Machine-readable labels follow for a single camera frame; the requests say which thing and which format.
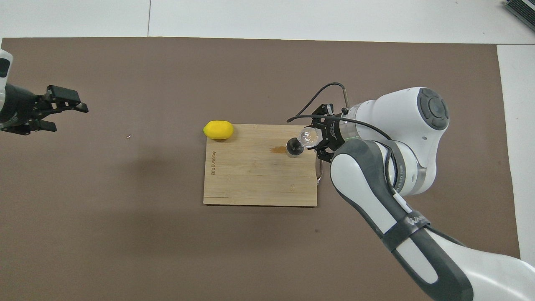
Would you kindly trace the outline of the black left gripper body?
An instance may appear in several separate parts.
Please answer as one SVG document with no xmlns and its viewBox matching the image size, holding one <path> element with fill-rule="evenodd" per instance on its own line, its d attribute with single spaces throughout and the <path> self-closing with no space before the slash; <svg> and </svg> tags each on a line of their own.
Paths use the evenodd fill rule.
<svg viewBox="0 0 535 301">
<path fill-rule="evenodd" d="M 25 88 L 6 86 L 4 105 L 0 109 L 0 131 L 29 135 L 31 128 L 27 123 L 39 99 L 40 95 Z"/>
</svg>

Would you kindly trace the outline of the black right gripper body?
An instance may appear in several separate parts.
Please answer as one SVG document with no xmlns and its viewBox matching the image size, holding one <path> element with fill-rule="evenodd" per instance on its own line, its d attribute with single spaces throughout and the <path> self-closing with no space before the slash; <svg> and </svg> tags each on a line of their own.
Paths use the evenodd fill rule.
<svg viewBox="0 0 535 301">
<path fill-rule="evenodd" d="M 326 145 L 332 152 L 335 152 L 340 146 L 345 143 L 342 137 L 340 126 L 344 125 L 344 121 L 333 118 L 325 118 L 325 140 Z"/>
</svg>

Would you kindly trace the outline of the clear glass cup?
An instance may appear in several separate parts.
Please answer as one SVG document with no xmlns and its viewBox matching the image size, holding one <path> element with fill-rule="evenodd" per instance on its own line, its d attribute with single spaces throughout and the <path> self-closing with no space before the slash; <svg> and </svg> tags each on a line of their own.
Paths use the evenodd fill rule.
<svg viewBox="0 0 535 301">
<path fill-rule="evenodd" d="M 322 131 L 319 128 L 305 127 L 297 137 L 298 142 L 306 149 L 314 148 L 323 140 Z"/>
</svg>

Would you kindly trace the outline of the steel jigger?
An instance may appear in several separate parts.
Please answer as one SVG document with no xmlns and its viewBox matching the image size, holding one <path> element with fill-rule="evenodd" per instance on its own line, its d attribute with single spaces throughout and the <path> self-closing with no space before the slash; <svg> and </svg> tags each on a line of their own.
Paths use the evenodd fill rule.
<svg viewBox="0 0 535 301">
<path fill-rule="evenodd" d="M 296 158 L 304 152 L 304 147 L 300 143 L 299 139 L 293 137 L 289 139 L 286 143 L 286 155 L 289 158 Z"/>
</svg>

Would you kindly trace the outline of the bamboo cutting board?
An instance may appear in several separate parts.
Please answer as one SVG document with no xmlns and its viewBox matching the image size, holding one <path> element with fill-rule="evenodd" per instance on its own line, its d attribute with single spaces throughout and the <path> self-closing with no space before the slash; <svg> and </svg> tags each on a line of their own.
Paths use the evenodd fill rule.
<svg viewBox="0 0 535 301">
<path fill-rule="evenodd" d="M 206 141 L 203 203 L 230 206 L 316 207 L 316 154 L 296 157 L 286 144 L 301 125 L 234 124 L 226 140 Z"/>
</svg>

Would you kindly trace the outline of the yellow lemon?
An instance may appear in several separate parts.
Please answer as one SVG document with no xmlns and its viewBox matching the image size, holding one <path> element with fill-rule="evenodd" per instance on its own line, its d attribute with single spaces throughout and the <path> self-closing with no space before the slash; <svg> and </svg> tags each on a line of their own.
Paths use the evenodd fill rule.
<svg viewBox="0 0 535 301">
<path fill-rule="evenodd" d="M 203 133 L 212 140 L 226 140 L 234 133 L 234 126 L 225 120 L 212 120 L 208 122 Z"/>
</svg>

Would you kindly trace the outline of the brown table mat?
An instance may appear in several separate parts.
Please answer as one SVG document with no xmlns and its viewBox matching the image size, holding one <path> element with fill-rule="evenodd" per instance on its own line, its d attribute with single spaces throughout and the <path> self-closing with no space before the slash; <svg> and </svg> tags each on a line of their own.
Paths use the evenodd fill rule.
<svg viewBox="0 0 535 301">
<path fill-rule="evenodd" d="M 447 102 L 430 190 L 471 248 L 519 257 L 497 46 L 212 38 L 4 38 L 9 80 L 78 91 L 56 132 L 0 133 L 0 301 L 430 301 L 321 180 L 318 206 L 203 204 L 211 120 L 284 124 L 322 86 Z"/>
</svg>

